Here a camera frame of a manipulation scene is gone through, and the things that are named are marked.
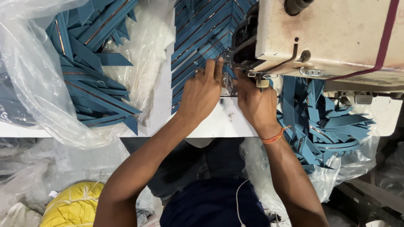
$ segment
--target dark blue shirt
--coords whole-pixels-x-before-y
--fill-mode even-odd
[[[244,180],[212,178],[197,181],[175,194],[160,219],[162,227],[240,227],[236,191]],[[264,213],[250,182],[238,191],[241,221],[246,227],[268,227]]]

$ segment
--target hand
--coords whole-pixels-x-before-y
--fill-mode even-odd
[[[234,70],[238,80],[233,80],[238,92],[238,107],[261,139],[276,136],[280,130],[276,119],[276,91],[269,86],[260,92],[239,69]]]
[[[223,58],[217,62],[213,59],[206,61],[206,69],[200,69],[195,78],[185,82],[180,107],[175,114],[190,120],[195,128],[209,116],[219,101],[222,91]]]

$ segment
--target jeans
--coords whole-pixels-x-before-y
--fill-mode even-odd
[[[121,138],[130,154],[148,138]],[[247,178],[242,170],[245,162],[240,155],[244,137],[215,138],[208,146],[196,148],[180,142],[162,161],[148,187],[162,201],[182,191],[195,181],[215,178]]]

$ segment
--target orange thread bracelet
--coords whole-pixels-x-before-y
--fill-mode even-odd
[[[274,137],[272,137],[272,138],[270,138],[270,139],[262,139],[262,140],[261,140],[262,143],[263,143],[263,144],[271,144],[271,143],[277,141],[280,137],[283,136],[283,131],[285,131],[285,130],[286,130],[287,128],[289,128],[289,127],[291,127],[291,125],[281,128],[279,134],[276,135],[276,136],[274,136]]]

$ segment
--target person's left hand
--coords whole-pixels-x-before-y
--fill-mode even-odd
[[[215,108],[221,94],[223,58],[217,62],[206,61],[206,68],[199,69],[195,78],[185,82],[180,107],[175,114],[197,127]]]

